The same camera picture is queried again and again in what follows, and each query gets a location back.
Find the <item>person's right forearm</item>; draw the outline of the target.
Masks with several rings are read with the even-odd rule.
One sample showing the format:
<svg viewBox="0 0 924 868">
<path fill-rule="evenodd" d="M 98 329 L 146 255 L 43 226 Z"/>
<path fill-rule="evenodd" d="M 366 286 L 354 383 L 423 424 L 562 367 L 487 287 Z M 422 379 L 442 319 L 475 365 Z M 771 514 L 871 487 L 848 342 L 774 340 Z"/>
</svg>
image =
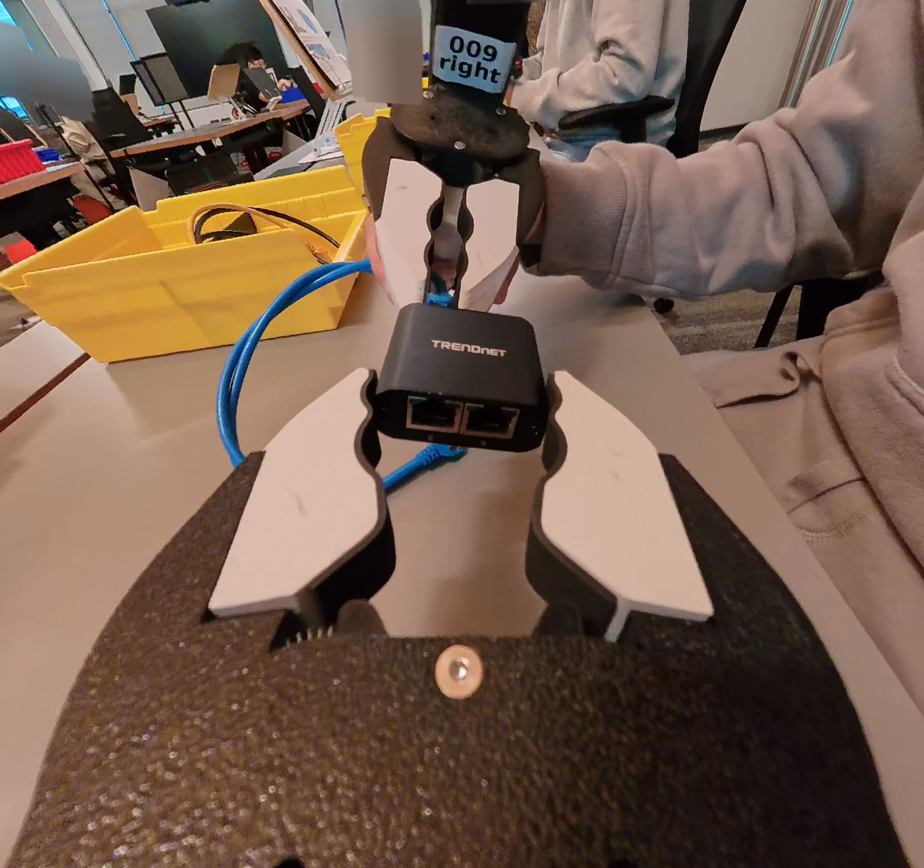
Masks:
<svg viewBox="0 0 924 868">
<path fill-rule="evenodd" d="M 922 294 L 922 0 L 863 0 L 846 47 L 797 108 L 704 153 L 605 143 L 544 162 L 525 270 L 681 298 L 882 272 Z"/>
</svg>

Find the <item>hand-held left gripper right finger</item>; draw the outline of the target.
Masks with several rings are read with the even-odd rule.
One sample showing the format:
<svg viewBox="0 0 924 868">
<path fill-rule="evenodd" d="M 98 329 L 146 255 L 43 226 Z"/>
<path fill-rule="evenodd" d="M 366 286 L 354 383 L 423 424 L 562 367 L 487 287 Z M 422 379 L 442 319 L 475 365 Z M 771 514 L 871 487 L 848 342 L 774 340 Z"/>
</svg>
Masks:
<svg viewBox="0 0 924 868">
<path fill-rule="evenodd" d="M 713 603 L 657 448 L 570 373 L 552 373 L 547 392 L 545 472 L 526 541 L 530 587 L 607 641 L 634 613 L 709 620 Z"/>
</svg>

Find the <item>large black screen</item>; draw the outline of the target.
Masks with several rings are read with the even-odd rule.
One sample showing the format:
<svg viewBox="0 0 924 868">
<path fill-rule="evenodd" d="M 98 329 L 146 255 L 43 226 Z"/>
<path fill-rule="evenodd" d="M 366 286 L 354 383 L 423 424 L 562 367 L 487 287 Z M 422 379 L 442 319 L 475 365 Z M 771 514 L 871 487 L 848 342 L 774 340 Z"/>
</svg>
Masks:
<svg viewBox="0 0 924 868">
<path fill-rule="evenodd" d="M 214 65 L 236 43 L 252 43 L 280 77 L 282 44 L 259 0 L 208 0 L 146 12 L 189 98 L 205 97 Z"/>
</svg>

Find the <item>person's right hand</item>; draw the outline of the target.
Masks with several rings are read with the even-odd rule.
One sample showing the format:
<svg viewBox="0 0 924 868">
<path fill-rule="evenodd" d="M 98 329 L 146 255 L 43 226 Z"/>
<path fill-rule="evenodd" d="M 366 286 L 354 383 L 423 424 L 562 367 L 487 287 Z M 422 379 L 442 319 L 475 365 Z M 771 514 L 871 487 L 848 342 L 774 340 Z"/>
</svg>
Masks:
<svg viewBox="0 0 924 868">
<path fill-rule="evenodd" d="M 498 291 L 494 296 L 491 306 L 499 306 L 499 305 L 502 305 L 506 301 L 507 296 L 509 295 L 511 285 L 516 279 L 516 276 L 522 270 L 522 263 L 523 263 L 522 262 L 522 251 L 523 250 L 518 250 L 515 259 L 511 262 L 511 266 L 502 284 L 498 288 Z"/>
</svg>

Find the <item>stack of yellow plastic bins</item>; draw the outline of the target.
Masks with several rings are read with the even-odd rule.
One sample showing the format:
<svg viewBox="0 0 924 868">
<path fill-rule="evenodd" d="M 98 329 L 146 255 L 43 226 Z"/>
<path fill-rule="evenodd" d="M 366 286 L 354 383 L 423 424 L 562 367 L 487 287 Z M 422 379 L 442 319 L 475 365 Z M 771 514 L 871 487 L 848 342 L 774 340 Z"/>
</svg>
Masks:
<svg viewBox="0 0 924 868">
<path fill-rule="evenodd" d="M 362 156 L 369 136 L 374 132 L 380 118 L 391 116 L 391 108 L 377 109 L 372 116 L 355 114 L 334 128 L 334 134 L 355 188 L 365 193 L 362 171 Z"/>
</svg>

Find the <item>instruction sheet board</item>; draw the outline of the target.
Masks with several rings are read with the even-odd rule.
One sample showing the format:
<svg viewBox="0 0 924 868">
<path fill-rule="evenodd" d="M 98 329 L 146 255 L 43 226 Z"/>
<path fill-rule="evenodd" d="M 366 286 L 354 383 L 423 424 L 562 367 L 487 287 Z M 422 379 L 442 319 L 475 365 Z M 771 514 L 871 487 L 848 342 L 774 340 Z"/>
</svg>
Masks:
<svg viewBox="0 0 924 868">
<path fill-rule="evenodd" d="M 258 1 L 323 96 L 329 100 L 352 97 L 353 82 L 346 60 L 304 1 Z"/>
</svg>

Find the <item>black office chair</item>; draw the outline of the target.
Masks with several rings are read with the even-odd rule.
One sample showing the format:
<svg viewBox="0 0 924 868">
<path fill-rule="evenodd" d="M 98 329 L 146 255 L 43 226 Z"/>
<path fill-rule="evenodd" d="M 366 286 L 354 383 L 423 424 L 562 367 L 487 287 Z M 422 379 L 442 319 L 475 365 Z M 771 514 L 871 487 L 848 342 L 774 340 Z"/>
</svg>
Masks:
<svg viewBox="0 0 924 868">
<path fill-rule="evenodd" d="M 675 129 L 666 143 L 676 158 L 699 150 L 699 129 L 711 85 L 746 0 L 690 0 L 685 80 L 677 101 L 648 95 L 626 104 L 606 104 L 562 117 L 559 133 L 586 136 L 592 130 L 613 133 L 623 143 L 643 143 L 647 125 L 658 114 L 675 110 Z"/>
</svg>

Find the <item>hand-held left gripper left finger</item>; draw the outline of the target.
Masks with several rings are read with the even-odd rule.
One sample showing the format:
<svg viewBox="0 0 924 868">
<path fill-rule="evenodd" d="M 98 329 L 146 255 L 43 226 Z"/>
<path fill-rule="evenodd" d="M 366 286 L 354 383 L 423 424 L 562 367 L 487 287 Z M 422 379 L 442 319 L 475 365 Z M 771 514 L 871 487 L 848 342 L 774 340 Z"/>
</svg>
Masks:
<svg viewBox="0 0 924 868">
<path fill-rule="evenodd" d="M 374 370 L 306 406 L 266 447 L 209 601 L 218 619 L 291 611 L 336 620 L 397 564 L 372 422 Z"/>
</svg>

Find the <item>background office table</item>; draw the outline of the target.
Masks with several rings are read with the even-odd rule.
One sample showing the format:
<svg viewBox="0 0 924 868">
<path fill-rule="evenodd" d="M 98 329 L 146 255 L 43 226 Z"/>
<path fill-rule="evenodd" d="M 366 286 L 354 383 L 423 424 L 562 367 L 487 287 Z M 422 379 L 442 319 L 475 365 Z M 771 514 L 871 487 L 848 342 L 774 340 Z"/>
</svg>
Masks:
<svg viewBox="0 0 924 868">
<path fill-rule="evenodd" d="M 249 171 L 256 174 L 270 165 L 267 148 L 281 148 L 286 125 L 308 111 L 306 100 L 280 104 L 256 116 L 181 130 L 105 153 L 114 169 L 137 169 L 156 177 L 197 159 L 242 155 Z"/>
</svg>

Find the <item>red plastic bin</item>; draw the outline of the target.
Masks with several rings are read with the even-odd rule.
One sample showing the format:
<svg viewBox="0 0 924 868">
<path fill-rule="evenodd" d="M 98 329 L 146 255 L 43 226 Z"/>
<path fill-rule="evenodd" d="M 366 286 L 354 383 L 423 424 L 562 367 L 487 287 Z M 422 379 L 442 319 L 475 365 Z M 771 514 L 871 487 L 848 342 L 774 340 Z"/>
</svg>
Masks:
<svg viewBox="0 0 924 868">
<path fill-rule="evenodd" d="M 35 152 L 31 140 L 27 139 L 1 144 L 1 184 L 6 184 L 42 172 L 44 172 L 44 164 Z"/>
</svg>

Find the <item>person's grey hoodie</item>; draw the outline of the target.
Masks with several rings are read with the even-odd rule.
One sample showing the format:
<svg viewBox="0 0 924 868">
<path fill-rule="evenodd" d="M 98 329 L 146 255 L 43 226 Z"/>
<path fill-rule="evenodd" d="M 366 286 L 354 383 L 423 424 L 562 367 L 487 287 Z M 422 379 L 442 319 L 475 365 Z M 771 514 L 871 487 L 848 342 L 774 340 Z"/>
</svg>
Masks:
<svg viewBox="0 0 924 868">
<path fill-rule="evenodd" d="M 922 706 L 922 285 L 894 274 L 820 337 L 685 361 Z"/>
</svg>

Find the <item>yellow plastic bin with divider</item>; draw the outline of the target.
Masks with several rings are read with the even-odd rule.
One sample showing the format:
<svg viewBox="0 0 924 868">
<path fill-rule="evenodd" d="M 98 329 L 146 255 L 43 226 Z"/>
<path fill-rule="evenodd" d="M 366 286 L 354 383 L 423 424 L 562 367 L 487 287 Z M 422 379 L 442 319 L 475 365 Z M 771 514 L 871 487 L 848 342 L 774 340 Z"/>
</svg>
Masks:
<svg viewBox="0 0 924 868">
<path fill-rule="evenodd" d="M 2 273 L 2 288 L 99 363 L 238 341 L 297 278 L 364 257 L 347 168 L 131 206 Z"/>
</svg>

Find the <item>grey desk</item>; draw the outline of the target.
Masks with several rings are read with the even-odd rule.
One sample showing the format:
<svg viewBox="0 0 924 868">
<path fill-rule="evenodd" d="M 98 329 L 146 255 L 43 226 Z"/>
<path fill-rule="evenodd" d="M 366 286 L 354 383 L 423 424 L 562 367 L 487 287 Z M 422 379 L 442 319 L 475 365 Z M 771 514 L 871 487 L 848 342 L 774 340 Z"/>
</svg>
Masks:
<svg viewBox="0 0 924 868">
<path fill-rule="evenodd" d="M 922 714 L 645 306 L 520 274 L 499 309 L 674 455 L 773 566 L 848 687 L 895 826 L 922 866 Z M 68 692 L 104 624 L 230 472 L 214 399 L 227 349 L 86 362 L 2 431 L 2 866 Z M 513 636 L 539 454 L 477 450 L 390 500 L 398 567 L 374 599 L 399 636 Z"/>
</svg>

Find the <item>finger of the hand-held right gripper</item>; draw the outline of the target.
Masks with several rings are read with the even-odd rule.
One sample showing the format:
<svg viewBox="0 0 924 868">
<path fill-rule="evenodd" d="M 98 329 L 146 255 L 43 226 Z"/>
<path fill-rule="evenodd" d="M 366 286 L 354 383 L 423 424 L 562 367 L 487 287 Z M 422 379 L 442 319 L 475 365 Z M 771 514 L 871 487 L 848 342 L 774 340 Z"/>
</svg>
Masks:
<svg viewBox="0 0 924 868">
<path fill-rule="evenodd" d="M 397 307 L 426 299 L 433 244 L 430 217 L 443 192 L 443 182 L 420 163 L 390 161 L 375 228 L 388 295 Z"/>
<path fill-rule="evenodd" d="M 473 227 L 465 242 L 459 307 L 491 307 L 497 299 L 518 253 L 518 200 L 518 185 L 509 181 L 484 181 L 468 188 L 465 202 Z"/>
</svg>

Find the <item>black network switch box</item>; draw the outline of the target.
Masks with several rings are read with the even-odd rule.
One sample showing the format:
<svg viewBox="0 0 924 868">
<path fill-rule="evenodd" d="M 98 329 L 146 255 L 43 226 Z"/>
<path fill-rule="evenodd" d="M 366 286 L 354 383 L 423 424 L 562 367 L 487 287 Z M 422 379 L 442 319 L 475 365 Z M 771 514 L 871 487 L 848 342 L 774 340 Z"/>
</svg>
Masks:
<svg viewBox="0 0 924 868">
<path fill-rule="evenodd" d="M 535 450 L 550 411 L 535 330 L 517 316 L 405 306 L 372 405 L 377 430 L 394 439 Z"/>
</svg>

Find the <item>black computer monitor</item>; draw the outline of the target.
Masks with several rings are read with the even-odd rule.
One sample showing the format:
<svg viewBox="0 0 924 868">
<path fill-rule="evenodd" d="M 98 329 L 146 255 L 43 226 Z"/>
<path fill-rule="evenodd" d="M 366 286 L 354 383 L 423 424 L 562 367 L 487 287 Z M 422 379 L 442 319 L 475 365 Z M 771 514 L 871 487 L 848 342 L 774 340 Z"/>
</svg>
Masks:
<svg viewBox="0 0 924 868">
<path fill-rule="evenodd" d="M 155 106 L 171 106 L 191 98 L 168 53 L 146 55 L 130 65 Z"/>
</svg>

